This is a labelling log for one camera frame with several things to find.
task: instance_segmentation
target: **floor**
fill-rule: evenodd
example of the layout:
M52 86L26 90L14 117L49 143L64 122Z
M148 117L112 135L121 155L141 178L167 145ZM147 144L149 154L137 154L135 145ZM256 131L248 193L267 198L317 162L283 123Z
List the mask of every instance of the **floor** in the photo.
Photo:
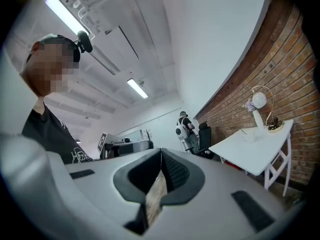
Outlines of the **floor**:
M260 183L262 186L264 185L264 178L263 176L253 176L249 175L255 181ZM269 191L273 193L280 202L283 203L283 206L288 210L291 208L301 197L302 192L293 189L291 187L287 188L287 192L285 197L282 196L284 191L284 185L274 182ZM158 177L156 178L155 182L153 183L150 191L146 195L146 216L149 226L157 219L158 215L161 212L160 208L160 199L161 197L167 194L167 186L166 180L163 173L160 171Z

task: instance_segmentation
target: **person wearing black shirt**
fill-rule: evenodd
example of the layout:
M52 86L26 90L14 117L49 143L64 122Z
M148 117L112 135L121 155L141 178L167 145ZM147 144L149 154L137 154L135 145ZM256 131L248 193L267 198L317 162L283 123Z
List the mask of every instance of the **person wearing black shirt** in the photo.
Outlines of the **person wearing black shirt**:
M78 47L70 39L49 34L34 43L20 74L38 96L22 134L36 140L47 151L58 153L65 164L93 160L77 144L64 122L44 104L45 96L68 90L70 76L80 60L75 49Z
M196 154L199 151L199 145L198 145L198 140L197 136L195 135L193 129L195 128L194 125L191 123L191 121L188 118L188 115L185 111L180 112L180 118L178 119L179 123L186 126L186 128L189 130L189 137L186 138L184 141L188 148L193 148L193 152Z

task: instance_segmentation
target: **black chair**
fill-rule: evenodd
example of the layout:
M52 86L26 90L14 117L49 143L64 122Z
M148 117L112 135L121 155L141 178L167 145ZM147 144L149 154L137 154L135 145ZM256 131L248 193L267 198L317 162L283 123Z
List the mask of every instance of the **black chair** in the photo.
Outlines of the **black chair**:
M193 147L185 151L190 151L192 154L202 158L212 159L215 153L211 152L209 147L211 147L211 127L208 126L207 121L205 121L199 124L199 151L194 153Z

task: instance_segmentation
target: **white vase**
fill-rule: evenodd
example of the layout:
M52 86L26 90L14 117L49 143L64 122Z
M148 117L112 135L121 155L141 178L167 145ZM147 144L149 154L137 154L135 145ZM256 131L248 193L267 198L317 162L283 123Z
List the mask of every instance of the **white vase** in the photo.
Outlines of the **white vase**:
M256 126L258 126L260 132L263 132L264 129L265 129L264 121L262 120L259 111L258 110L254 110L252 113L253 113L253 117L254 117Z

